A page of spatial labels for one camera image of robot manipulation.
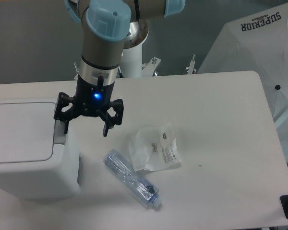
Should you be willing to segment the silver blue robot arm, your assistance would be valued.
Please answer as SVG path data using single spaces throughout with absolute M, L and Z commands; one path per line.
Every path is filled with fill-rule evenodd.
M 54 119 L 68 133 L 69 122 L 79 116 L 100 117 L 103 135 L 122 124 L 122 99 L 111 101 L 121 55 L 130 24 L 180 13 L 183 0 L 79 0 L 75 16 L 84 32 L 81 62 L 73 97 L 58 94 Z

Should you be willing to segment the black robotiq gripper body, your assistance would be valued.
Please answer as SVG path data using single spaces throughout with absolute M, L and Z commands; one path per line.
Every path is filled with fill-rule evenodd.
M 90 84 L 78 78 L 76 92 L 73 103 L 73 117 L 79 116 L 98 117 L 97 110 L 110 117 L 110 99 L 115 83 L 98 88 L 97 85 Z

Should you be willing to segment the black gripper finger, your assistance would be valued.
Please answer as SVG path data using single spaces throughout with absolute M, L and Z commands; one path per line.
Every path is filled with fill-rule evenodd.
M 64 123 L 64 134 L 68 133 L 69 122 L 82 114 L 82 104 L 75 97 L 70 97 L 64 92 L 58 94 L 54 119 Z
M 114 116 L 111 116 L 108 112 L 108 110 L 111 108 L 115 112 Z M 122 124 L 123 112 L 124 104 L 122 99 L 116 99 L 112 102 L 110 101 L 105 106 L 97 110 L 97 115 L 105 122 L 103 128 L 104 137 L 108 135 L 108 131 L 115 125 L 119 126 Z

